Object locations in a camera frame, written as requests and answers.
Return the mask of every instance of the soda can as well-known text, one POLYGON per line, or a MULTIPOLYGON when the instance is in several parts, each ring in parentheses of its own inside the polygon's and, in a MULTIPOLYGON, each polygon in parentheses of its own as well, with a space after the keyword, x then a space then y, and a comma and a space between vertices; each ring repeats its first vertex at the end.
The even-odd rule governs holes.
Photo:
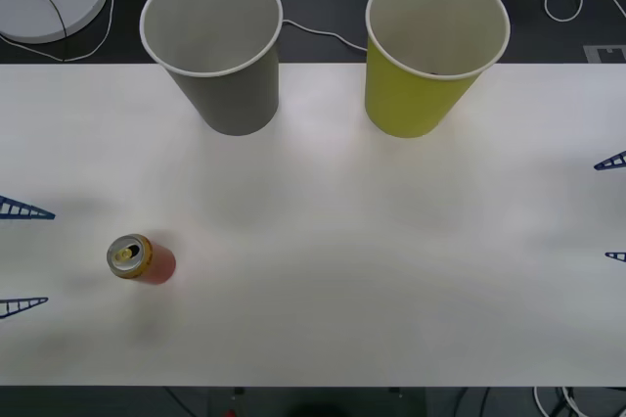
POLYGON ((119 278, 158 285, 174 274, 176 258, 171 250, 140 234, 117 238, 107 251, 111 272, 119 278))

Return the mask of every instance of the can lid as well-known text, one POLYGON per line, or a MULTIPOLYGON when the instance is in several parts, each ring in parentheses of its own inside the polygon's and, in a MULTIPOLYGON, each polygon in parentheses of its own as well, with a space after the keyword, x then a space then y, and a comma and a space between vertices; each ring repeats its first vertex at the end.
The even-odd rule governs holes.
POLYGON ((123 275, 141 266, 146 256, 142 238, 143 236, 129 234, 113 241, 107 251, 107 263, 113 273, 123 275))

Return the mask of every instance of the paper cup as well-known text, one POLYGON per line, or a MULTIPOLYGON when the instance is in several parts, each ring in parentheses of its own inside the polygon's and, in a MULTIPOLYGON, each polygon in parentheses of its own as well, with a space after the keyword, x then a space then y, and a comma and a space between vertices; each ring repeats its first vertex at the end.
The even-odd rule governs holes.
POLYGON ((140 33, 211 127, 245 135, 278 108, 282 22, 281 0, 148 0, 140 33))
POLYGON ((385 133, 432 130, 509 43, 500 0, 370 0, 366 110, 385 133))

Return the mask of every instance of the black cord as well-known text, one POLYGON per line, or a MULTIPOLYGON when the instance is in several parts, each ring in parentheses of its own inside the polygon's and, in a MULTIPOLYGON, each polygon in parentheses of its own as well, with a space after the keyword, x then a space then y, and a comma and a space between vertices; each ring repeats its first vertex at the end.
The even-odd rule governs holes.
POLYGON ((457 396, 457 401, 454 404, 454 412, 452 413, 452 417, 457 417, 457 412, 459 411, 459 407, 461 407, 461 401, 463 400, 463 396, 466 395, 469 388, 463 388, 459 395, 457 396))
POLYGON ((193 413, 193 412, 189 409, 189 407, 187 407, 187 406, 183 403, 183 401, 182 401, 182 400, 180 400, 180 399, 178 398, 178 396, 177 396, 177 395, 176 395, 176 394, 175 394, 175 393, 174 393, 174 392, 173 392, 170 388, 168 388, 167 386, 163 386, 163 389, 164 389, 164 390, 166 390, 166 391, 167 391, 167 393, 168 393, 169 395, 171 395, 172 399, 174 399, 174 400, 176 401, 176 403, 177 403, 178 405, 180 405, 180 407, 181 407, 181 408, 182 408, 185 412, 187 412, 187 415, 189 415, 190 417, 196 417, 196 414, 194 414, 194 413, 193 413))
MULTIPOLYGON (((567 388, 567 392, 569 393, 569 397, 571 397, 571 400, 574 400, 574 389, 567 388)), ((569 409, 569 417, 576 417, 576 412, 574 412, 574 409, 572 408, 569 409)))
POLYGON ((59 21, 61 21, 61 26, 63 27, 64 42, 63 42, 63 59, 61 60, 61 62, 64 63, 66 61, 66 57, 67 57, 67 29, 66 29, 66 23, 64 23, 63 18, 61 17, 61 13, 59 12, 59 8, 57 8, 57 5, 55 4, 55 2, 53 0, 48 0, 48 1, 50 1, 50 4, 52 4, 52 7, 55 8, 55 11, 57 12, 57 16, 59 16, 59 21))
POLYGON ((482 417, 485 413, 485 407, 487 406, 487 397, 489 397, 490 392, 491 388, 487 388, 485 390, 485 394, 482 397, 482 402, 480 402, 480 414, 478 414, 478 417, 482 417))

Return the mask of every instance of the yellow paper cup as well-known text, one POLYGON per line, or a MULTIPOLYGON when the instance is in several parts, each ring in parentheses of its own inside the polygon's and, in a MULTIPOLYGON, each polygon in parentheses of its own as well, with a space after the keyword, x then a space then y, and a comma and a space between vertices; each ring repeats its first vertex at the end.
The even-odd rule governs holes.
POLYGON ((365 107, 385 133, 432 130, 511 35, 500 0, 370 0, 365 107))

